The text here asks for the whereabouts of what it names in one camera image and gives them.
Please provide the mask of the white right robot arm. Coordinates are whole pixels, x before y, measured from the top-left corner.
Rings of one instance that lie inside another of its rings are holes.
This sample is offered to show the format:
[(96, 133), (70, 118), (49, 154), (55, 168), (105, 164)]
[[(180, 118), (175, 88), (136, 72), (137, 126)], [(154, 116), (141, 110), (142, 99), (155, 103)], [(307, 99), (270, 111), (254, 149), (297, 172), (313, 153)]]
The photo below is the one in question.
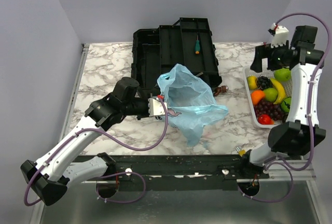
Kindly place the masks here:
[(257, 166), (263, 166), (276, 157), (311, 153), (326, 137), (326, 131), (319, 127), (317, 95), (327, 53), (315, 49), (317, 28), (297, 26), (291, 40), (288, 40), (288, 29), (276, 23), (272, 24), (269, 32), (271, 43), (255, 48), (250, 69), (262, 72), (263, 59), (267, 59), (268, 70), (290, 69), (290, 110), (285, 122), (270, 130), (265, 144), (246, 153), (248, 160), (239, 164), (239, 173), (244, 178), (251, 178), (257, 173)]

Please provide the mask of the light blue printed plastic bag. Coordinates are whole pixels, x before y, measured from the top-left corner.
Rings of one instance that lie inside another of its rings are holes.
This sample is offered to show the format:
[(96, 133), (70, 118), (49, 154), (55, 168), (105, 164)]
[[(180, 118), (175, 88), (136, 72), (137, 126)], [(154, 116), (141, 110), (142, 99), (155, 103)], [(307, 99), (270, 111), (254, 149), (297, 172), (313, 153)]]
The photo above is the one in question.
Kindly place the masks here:
[(225, 105), (218, 105), (210, 86), (181, 64), (157, 79), (161, 95), (168, 107), (168, 123), (178, 128), (188, 146), (199, 143), (203, 129), (223, 120)]

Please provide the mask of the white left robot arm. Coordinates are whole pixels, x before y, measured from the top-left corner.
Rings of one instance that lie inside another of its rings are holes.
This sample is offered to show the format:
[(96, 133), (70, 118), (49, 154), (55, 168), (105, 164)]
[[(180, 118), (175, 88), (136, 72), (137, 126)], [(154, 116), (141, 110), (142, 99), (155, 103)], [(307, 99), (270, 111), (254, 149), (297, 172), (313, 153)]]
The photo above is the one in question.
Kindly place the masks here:
[(135, 96), (139, 86), (133, 78), (121, 78), (111, 93), (90, 104), (76, 126), (55, 147), (36, 161), (23, 162), (20, 169), (27, 183), (26, 206), (31, 206), (27, 199), (30, 190), (49, 206), (60, 200), (71, 186), (114, 176), (116, 161), (105, 153), (86, 162), (73, 161), (92, 141), (126, 116), (148, 116), (148, 101)]

